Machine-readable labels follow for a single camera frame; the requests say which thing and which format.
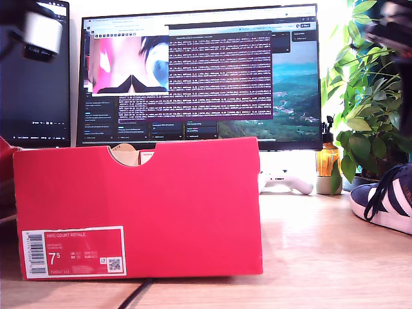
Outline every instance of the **potted plant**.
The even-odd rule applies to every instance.
[[[347,128],[337,130],[336,144],[343,148],[341,171],[350,183],[356,174],[378,181],[393,166],[406,163],[412,153],[412,141],[399,134],[402,90],[394,51],[366,42],[355,24],[371,22],[364,12],[375,3],[355,6],[353,20],[343,27],[346,44],[321,81],[323,104],[344,90],[334,128],[342,124]],[[334,193],[341,183],[337,162],[331,182]]]

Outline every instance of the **white label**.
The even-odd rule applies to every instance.
[[[22,240],[28,279],[126,276],[121,226],[24,230]]]

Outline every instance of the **white wall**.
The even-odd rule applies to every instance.
[[[75,144],[77,123],[77,95],[79,86],[79,52],[80,28],[82,17],[141,14],[153,12],[175,12],[184,10],[206,10],[216,8],[237,8],[263,5],[290,5],[297,3],[318,3],[319,36],[321,45],[321,71],[325,71],[328,64],[332,63],[336,52],[327,38],[333,24],[344,20],[346,0],[207,0],[207,1],[134,1],[134,0],[68,0],[70,3],[70,57],[71,57],[71,132],[72,144]],[[310,151],[287,153],[263,153],[263,169],[274,171],[276,169],[314,171],[315,157]]]

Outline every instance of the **second monitor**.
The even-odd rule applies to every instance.
[[[316,5],[82,20],[77,145],[320,149]]]

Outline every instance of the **shoelace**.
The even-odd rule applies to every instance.
[[[382,205],[382,200],[385,197],[386,191],[391,185],[395,175],[404,167],[405,165],[397,165],[392,167],[386,174],[380,179],[378,187],[376,188],[375,194],[369,200],[367,206],[365,207],[364,217],[366,221],[371,221],[374,215],[379,211]]]

